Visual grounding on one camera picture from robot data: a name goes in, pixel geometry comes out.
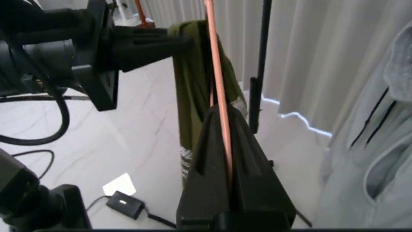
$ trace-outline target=black pole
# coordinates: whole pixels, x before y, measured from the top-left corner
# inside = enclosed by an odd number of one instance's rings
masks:
[[[268,44],[268,31],[271,6],[272,0],[263,0],[263,13],[260,31],[259,64],[257,67],[257,77],[250,78],[249,126],[253,133],[257,133],[259,128],[260,101],[262,96],[263,74],[265,73],[266,49]]]

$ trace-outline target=tile floor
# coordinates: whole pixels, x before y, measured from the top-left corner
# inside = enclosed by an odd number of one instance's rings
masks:
[[[70,128],[56,142],[0,147],[10,154],[52,149],[55,163],[41,183],[49,188],[78,185],[87,206],[104,194],[104,185],[127,173],[135,188],[133,196],[145,201],[151,213],[174,222],[182,187],[171,59],[121,73],[118,99],[118,109],[107,112],[98,112],[90,102],[68,102]],[[329,138],[308,130],[296,116],[281,118],[276,104],[263,101],[261,107],[256,137],[268,159],[274,160],[295,206],[311,220],[322,188],[319,167]],[[25,139],[50,135],[61,121],[54,102],[4,103],[0,112],[1,133]],[[49,159],[47,153],[19,157],[37,174]],[[89,211],[89,217],[94,228],[167,229],[145,213],[136,221],[122,216],[107,208],[104,200]],[[306,226],[297,219],[294,227]],[[5,224],[0,223],[0,231],[6,231]]]

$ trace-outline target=olive green garment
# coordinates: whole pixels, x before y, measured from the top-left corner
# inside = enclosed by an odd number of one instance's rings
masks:
[[[210,85],[214,72],[206,21],[189,21],[172,26],[168,34],[185,35],[193,39],[193,45],[189,49],[173,57],[184,184],[192,156],[195,155],[202,122],[210,106]],[[246,117],[245,98],[232,64],[225,55],[220,41],[218,44],[226,101]]]

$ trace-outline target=curtain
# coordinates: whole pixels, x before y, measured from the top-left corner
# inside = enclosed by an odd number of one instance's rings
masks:
[[[202,0],[143,0],[157,26],[203,19]],[[248,90],[258,68],[263,1],[214,1],[217,31]],[[263,95],[279,113],[339,131],[396,33],[412,19],[410,0],[273,0]]]

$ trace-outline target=white marble floor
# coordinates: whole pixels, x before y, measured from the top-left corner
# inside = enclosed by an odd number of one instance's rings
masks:
[[[143,200],[151,213],[174,222],[182,185],[171,59],[121,73],[117,110],[98,112],[92,103],[80,101],[68,102],[68,107],[70,128],[58,141],[39,147],[0,144],[0,148],[11,154],[53,150],[55,163],[41,183],[49,188],[78,185],[87,206],[104,195],[104,185],[127,173],[135,188],[133,196]],[[281,118],[276,104],[263,101],[262,109],[256,137],[275,161],[275,171],[295,206],[311,220],[322,189],[319,167],[328,137],[308,130],[296,116]],[[54,102],[4,103],[0,112],[1,134],[25,139],[50,135],[61,121]],[[37,174],[49,159],[47,153],[19,157]],[[89,217],[94,228],[167,229],[145,213],[136,221],[120,215],[106,207],[105,200],[89,211]],[[0,231],[5,227],[0,223]],[[306,226],[297,219],[294,227]]]

